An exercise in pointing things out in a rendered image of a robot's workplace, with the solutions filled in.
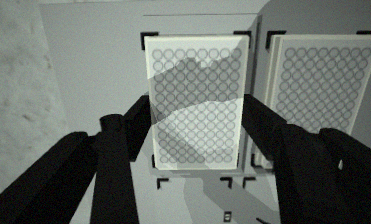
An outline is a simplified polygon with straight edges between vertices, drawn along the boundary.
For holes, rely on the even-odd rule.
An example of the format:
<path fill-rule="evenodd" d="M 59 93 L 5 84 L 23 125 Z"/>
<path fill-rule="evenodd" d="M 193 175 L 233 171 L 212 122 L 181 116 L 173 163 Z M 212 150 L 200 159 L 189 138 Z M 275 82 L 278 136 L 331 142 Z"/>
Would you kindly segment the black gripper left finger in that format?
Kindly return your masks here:
<path fill-rule="evenodd" d="M 0 224 L 69 224 L 95 173 L 89 224 L 140 224 L 130 162 L 151 127 L 149 95 L 62 137 L 2 193 Z"/>

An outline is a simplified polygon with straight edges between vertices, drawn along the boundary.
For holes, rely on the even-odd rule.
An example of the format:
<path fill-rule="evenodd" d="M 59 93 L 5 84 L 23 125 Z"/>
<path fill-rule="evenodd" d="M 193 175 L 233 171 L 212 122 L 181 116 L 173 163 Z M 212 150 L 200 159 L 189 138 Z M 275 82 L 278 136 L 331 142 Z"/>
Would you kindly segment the grey rectangular deck plate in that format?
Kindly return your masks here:
<path fill-rule="evenodd" d="M 39 4 L 69 131 L 124 115 L 141 97 L 133 16 L 371 14 L 371 0 L 147 0 Z M 140 224 L 157 224 L 146 139 L 130 162 Z"/>

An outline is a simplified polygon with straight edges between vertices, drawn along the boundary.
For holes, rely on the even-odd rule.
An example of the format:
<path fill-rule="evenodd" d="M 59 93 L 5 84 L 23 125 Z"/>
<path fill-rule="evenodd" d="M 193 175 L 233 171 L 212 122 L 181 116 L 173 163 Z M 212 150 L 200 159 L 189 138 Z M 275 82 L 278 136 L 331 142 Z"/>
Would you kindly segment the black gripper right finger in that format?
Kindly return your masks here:
<path fill-rule="evenodd" d="M 250 94 L 241 125 L 274 161 L 281 224 L 371 224 L 369 147 L 335 128 L 309 133 Z"/>

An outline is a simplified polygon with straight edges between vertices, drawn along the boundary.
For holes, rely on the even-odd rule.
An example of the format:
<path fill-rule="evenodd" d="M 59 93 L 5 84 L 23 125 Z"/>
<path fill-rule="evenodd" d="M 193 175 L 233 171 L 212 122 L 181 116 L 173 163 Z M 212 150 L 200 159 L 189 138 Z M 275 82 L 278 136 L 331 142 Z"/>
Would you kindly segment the white well plate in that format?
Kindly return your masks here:
<path fill-rule="evenodd" d="M 248 35 L 144 40 L 155 167 L 236 169 Z"/>
<path fill-rule="evenodd" d="M 262 103 L 309 133 L 351 134 L 371 73 L 371 35 L 271 35 Z"/>

